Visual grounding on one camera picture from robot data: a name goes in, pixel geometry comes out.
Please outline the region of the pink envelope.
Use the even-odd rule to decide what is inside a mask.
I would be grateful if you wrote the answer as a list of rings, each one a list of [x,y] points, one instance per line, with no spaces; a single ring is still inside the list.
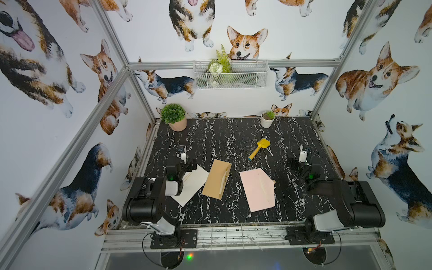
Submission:
[[[261,168],[240,172],[252,213],[275,207],[275,181]]]

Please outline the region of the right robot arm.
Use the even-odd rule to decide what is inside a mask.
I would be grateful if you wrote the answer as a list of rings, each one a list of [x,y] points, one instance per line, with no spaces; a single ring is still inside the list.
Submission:
[[[333,232],[384,227],[385,214],[366,181],[322,178],[318,164],[301,163],[290,156],[287,166],[299,173],[306,193],[333,199],[335,203],[333,210],[308,217],[303,226],[287,227],[285,239],[291,245],[333,244]]]

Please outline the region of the brown kraft envelope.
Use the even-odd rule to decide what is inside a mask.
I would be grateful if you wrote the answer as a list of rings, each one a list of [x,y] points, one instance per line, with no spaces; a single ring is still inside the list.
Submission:
[[[231,163],[214,160],[204,185],[202,194],[204,196],[222,200],[225,187],[230,176]]]

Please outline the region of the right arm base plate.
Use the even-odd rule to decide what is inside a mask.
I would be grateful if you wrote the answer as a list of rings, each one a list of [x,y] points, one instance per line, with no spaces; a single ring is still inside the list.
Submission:
[[[334,244],[335,240],[330,232],[320,232],[304,226],[288,226],[286,236],[290,245],[319,245]]]

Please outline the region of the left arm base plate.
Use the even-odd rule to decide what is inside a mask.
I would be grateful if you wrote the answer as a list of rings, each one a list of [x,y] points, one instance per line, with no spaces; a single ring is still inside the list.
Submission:
[[[154,232],[151,236],[151,249],[179,249],[196,248],[198,231],[196,229],[183,229],[173,235],[162,236]]]

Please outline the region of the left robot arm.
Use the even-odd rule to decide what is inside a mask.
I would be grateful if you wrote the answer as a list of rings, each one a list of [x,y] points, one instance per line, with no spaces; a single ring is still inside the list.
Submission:
[[[164,159],[165,171],[160,177],[137,177],[127,196],[122,217],[126,222],[149,226],[152,249],[195,248],[198,231],[181,229],[179,221],[165,211],[168,196],[178,196],[183,190],[187,172],[197,169],[196,159],[190,159],[186,147],[170,149]]]

